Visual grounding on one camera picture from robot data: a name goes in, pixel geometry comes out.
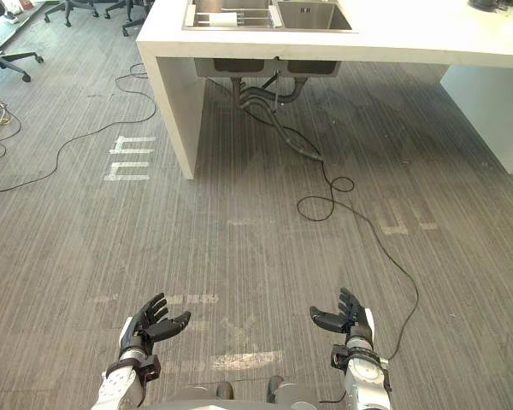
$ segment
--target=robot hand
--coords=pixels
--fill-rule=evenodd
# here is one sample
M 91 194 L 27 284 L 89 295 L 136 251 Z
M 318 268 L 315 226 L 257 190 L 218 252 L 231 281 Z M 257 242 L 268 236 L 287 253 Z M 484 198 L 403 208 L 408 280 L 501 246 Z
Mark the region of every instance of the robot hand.
M 310 307 L 310 317 L 316 325 L 326 331 L 345 333 L 347 337 L 358 336 L 373 345 L 374 321 L 370 309 L 365 309 L 358 299 L 346 288 L 340 289 L 338 314 L 322 312 Z
M 177 335 L 190 321 L 190 312 L 167 319 L 166 305 L 160 293 L 127 318 L 120 334 L 119 360 L 103 374 L 92 410 L 120 410 L 142 404 L 146 384 L 159 378 L 162 369 L 159 359 L 152 354 L 154 343 Z
M 374 319 L 346 288 L 340 290 L 340 313 L 310 307 L 316 325 L 327 331 L 345 333 L 344 345 L 334 344 L 331 366 L 345 374 L 345 391 L 351 410 L 391 410 L 387 361 L 374 351 Z
M 174 318 L 164 318 L 169 312 L 163 293 L 154 296 L 135 315 L 127 318 L 120 334 L 121 358 L 127 351 L 137 349 L 147 356 L 152 354 L 154 343 L 180 333 L 190 321 L 190 312 Z

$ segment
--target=double sink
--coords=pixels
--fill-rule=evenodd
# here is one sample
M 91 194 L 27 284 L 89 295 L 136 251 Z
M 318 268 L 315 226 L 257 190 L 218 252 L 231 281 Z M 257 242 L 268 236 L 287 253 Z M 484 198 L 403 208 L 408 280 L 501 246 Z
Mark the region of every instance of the double sink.
M 183 29 L 353 32 L 337 0 L 189 0 Z M 332 77 L 338 61 L 195 58 L 201 77 Z
M 335 0 L 190 0 L 184 28 L 349 32 Z

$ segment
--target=drain pipe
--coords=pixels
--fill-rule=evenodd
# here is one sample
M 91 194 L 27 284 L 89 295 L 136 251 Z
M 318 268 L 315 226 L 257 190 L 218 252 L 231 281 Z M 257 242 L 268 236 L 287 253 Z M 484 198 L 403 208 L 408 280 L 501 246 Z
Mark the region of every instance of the drain pipe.
M 240 107 L 242 109 L 247 109 L 251 105 L 262 108 L 262 111 L 266 113 L 268 119 L 274 125 L 275 130 L 280 134 L 281 139 L 283 139 L 283 141 L 285 141 L 285 143 L 289 145 L 292 149 L 297 151 L 300 155 L 303 155 L 306 158 L 310 158 L 313 161 L 323 161 L 323 158 L 319 154 L 317 154 L 316 152 L 309 152 L 304 147 L 298 145 L 293 138 L 289 137 L 289 134 L 287 134 L 285 128 L 283 128 L 283 126 L 280 124 L 277 117 L 275 116 L 274 111 L 272 111 L 272 108 L 265 100 L 263 100 L 260 97 L 248 97 L 245 99 L 245 101 L 241 103 Z
M 245 88 L 243 91 L 241 91 L 240 99 L 241 102 L 248 100 L 251 97 L 260 97 L 260 98 L 266 98 L 270 101 L 277 101 L 278 103 L 284 104 L 284 103 L 292 103 L 294 100 L 300 96 L 300 93 L 302 92 L 302 88 L 308 81 L 307 77 L 296 77 L 294 79 L 294 90 L 292 90 L 291 94 L 288 95 L 277 95 L 273 92 L 264 90 L 260 87 L 249 87 Z

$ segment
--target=white countertop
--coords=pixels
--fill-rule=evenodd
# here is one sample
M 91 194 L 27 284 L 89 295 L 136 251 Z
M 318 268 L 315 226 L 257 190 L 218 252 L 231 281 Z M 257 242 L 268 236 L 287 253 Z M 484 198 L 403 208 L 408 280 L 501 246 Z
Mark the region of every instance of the white countertop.
M 187 0 L 156 0 L 137 38 L 154 56 L 513 67 L 513 7 L 466 0 L 338 0 L 355 32 L 183 30 Z

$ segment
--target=black cable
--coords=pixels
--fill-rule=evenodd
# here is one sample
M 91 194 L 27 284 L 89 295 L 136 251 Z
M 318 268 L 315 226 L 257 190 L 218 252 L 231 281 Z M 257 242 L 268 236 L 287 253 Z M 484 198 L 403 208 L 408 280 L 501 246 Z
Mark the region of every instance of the black cable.
M 227 87 L 225 87 L 224 85 L 222 85 L 220 83 L 217 83 L 213 79 L 209 79 L 209 78 L 207 78 L 207 79 L 210 80 L 211 82 L 219 85 L 221 88 L 223 88 L 224 90 L 228 91 L 229 93 L 231 93 L 231 91 Z M 262 120 L 262 119 L 258 118 L 256 115 L 252 114 L 247 109 L 245 110 L 245 112 L 251 118 L 253 118 L 253 119 L 255 119 L 255 120 L 259 121 L 259 122 L 262 122 L 263 124 L 266 124 L 267 126 L 274 126 L 273 124 L 267 122 L 266 120 Z M 294 128 L 291 128 L 289 126 L 283 126 L 283 128 L 288 130 L 288 131 L 297 133 L 299 135 L 299 137 L 301 137 L 304 141 L 306 141 L 306 143 L 308 143 L 312 147 L 312 149 L 318 155 L 321 155 L 321 152 L 319 151 L 319 149 L 308 138 L 306 138 L 301 132 L 299 132 L 298 130 L 295 130 Z M 409 323 L 410 318 L 412 317 L 412 315 L 414 314 L 414 312 L 418 308 L 418 304 L 420 303 L 420 292 L 418 291 L 418 286 L 416 285 L 416 281 L 414 280 L 414 278 L 395 259 L 393 259 L 393 257 L 387 251 L 386 247 L 384 246 L 384 244 L 382 243 L 380 237 L 378 236 L 378 232 L 376 231 L 376 228 L 374 228 L 374 224 L 372 223 L 372 221 L 369 218 L 367 218 L 365 215 L 363 215 L 360 212 L 356 211 L 353 207 L 350 207 L 350 206 L 346 205 L 343 202 L 337 201 L 336 198 L 334 197 L 334 192 L 335 191 L 337 191 L 337 192 L 351 192 L 351 191 L 353 191 L 355 189 L 355 186 L 356 186 L 354 180 L 349 178 L 349 177 L 344 177 L 344 176 L 336 177 L 335 179 L 331 180 L 327 176 L 327 172 L 325 170 L 325 162 L 324 161 L 320 161 L 320 163 L 321 163 L 321 173 L 323 175 L 323 178 L 327 182 L 330 197 L 315 196 L 315 195 L 305 196 L 305 197 L 301 198 L 300 200 L 298 200 L 298 202 L 297 202 L 297 211 L 298 211 L 298 213 L 301 214 L 307 220 L 311 220 L 313 222 L 322 222 L 324 220 L 328 220 L 333 215 L 334 209 L 335 209 L 336 205 L 339 205 L 340 207 L 348 209 L 356 217 L 361 218 L 362 220 L 364 220 L 365 222 L 367 222 L 369 224 L 370 229 L 373 232 L 374 239 L 376 240 L 376 242 L 380 246 L 380 249 L 382 250 L 382 252 L 384 252 L 384 255 L 386 255 L 387 259 L 389 259 L 390 262 L 393 265 L 395 265 L 403 273 L 403 275 L 406 276 L 409 279 L 409 281 L 412 283 L 412 286 L 414 287 L 414 291 L 415 291 L 415 294 L 416 294 L 416 302 L 415 302 L 414 306 L 412 307 L 412 309 L 410 310 L 410 313 L 407 315 L 406 319 L 404 320 L 403 325 L 401 326 L 401 330 L 399 331 L 399 336 L 398 336 L 398 339 L 397 339 L 397 343 L 395 345 L 395 349 L 393 350 L 392 355 L 390 355 L 387 358 L 388 360 L 392 360 L 396 356 L 396 354 L 398 353 L 399 348 L 401 346 L 401 340 L 403 339 L 404 329 L 405 329 L 406 325 Z M 348 181 L 350 183 L 349 187 L 348 188 L 340 188 L 337 185 L 335 185 L 338 181 L 341 181 L 341 180 Z M 300 206 L 301 206 L 301 204 L 304 201 L 307 201 L 309 199 L 318 199 L 318 200 L 321 200 L 321 201 L 330 202 L 331 208 L 329 209 L 327 215 L 322 217 L 322 218 L 312 218 L 312 217 L 308 216 L 300 208 Z
M 129 68 L 129 73 L 136 79 L 148 79 L 148 74 L 146 72 L 142 72 L 142 73 L 134 73 L 133 72 L 133 69 L 137 66 L 143 66 L 143 63 L 142 62 L 138 62 L 136 64 L 133 64 L 130 68 Z
M 344 400 L 344 397 L 345 397 L 345 390 L 344 390 L 344 394 L 342 395 L 342 397 L 340 397 L 338 400 L 319 400 L 319 402 L 321 404 L 325 404 L 325 403 L 340 403 L 341 401 Z
M 119 84 L 118 84 L 118 81 L 120 79 L 125 79 L 127 77 L 134 77 L 136 79 L 144 79 L 144 78 L 148 78 L 148 77 L 140 77 L 141 75 L 145 75 L 146 73 L 133 73 L 133 68 L 137 67 L 138 65 L 142 65 L 142 63 L 139 63 L 139 64 L 133 64 L 130 68 L 129 68 L 129 74 L 126 74 L 126 75 L 121 75 L 120 77 L 116 77 L 115 78 L 115 86 L 120 89 L 121 91 L 123 92 L 126 92 L 126 93 L 129 93 L 129 94 L 139 94 L 141 96 L 145 96 L 146 98 L 148 98 L 151 102 L 152 102 L 152 112 L 151 114 L 148 114 L 147 116 L 145 116 L 142 120 L 124 120 L 124 121 L 115 121 L 115 122 L 111 122 L 109 124 L 107 124 L 106 126 L 102 126 L 101 128 L 97 129 L 96 131 L 93 131 L 93 132 L 88 132 L 87 134 L 82 134 L 82 135 L 79 135 L 78 137 L 74 137 L 74 138 L 70 138 L 68 141 L 66 141 L 63 145 L 61 145 L 61 147 L 59 147 L 59 150 L 57 151 L 56 153 L 56 159 L 55 159 L 55 166 L 53 166 L 53 169 L 46 173 L 43 177 L 40 177 L 40 178 L 36 178 L 36 179 L 31 179 L 27 182 L 23 182 L 22 184 L 17 184 L 17 185 L 13 185 L 13 186 L 10 186 L 9 188 L 4 188 L 4 189 L 0 189 L 0 192 L 7 192 L 9 190 L 14 190 L 14 189 L 17 189 L 17 188 L 21 188 L 22 186 L 24 185 L 29 185 L 29 184 L 33 184 L 35 182 L 38 182 L 38 181 L 41 181 L 42 179 L 46 179 L 48 177 L 50 177 L 51 175 L 53 175 L 58 167 L 59 167 L 59 155 L 61 154 L 62 150 L 67 146 L 69 145 L 70 143 L 72 143 L 73 141 L 76 141 L 77 139 L 81 139 L 81 138 L 85 138 L 85 137 L 90 137 L 91 135 L 95 135 L 101 131 L 104 131 L 106 130 L 107 128 L 110 128 L 112 126 L 115 126 L 117 124 L 139 124 L 139 123 L 142 123 L 142 122 L 145 122 L 147 120 L 149 120 L 150 118 L 152 118 L 155 114 L 156 114 L 156 111 L 157 111 L 157 106 L 156 106 L 156 103 L 154 102 L 154 100 L 152 99 L 152 97 L 150 97 L 149 95 L 143 93 L 142 91 L 132 91 L 132 90 L 126 90 L 124 88 L 122 88 Z M 8 113 L 14 117 L 18 122 L 19 122 L 19 129 L 14 132 L 12 135 L 6 137 L 6 138 L 2 138 L 0 139 L 0 141 L 3 141 L 5 139 L 9 139 L 9 138 L 12 138 L 14 135 L 16 135 L 20 130 L 21 130 L 21 121 L 19 120 L 19 118 L 17 118 L 13 113 L 11 113 L 10 111 L 8 111 Z M 4 158 L 4 156 L 6 155 L 6 147 L 0 143 L 0 146 L 4 148 L 4 152 L 0 155 L 0 160 L 2 158 Z

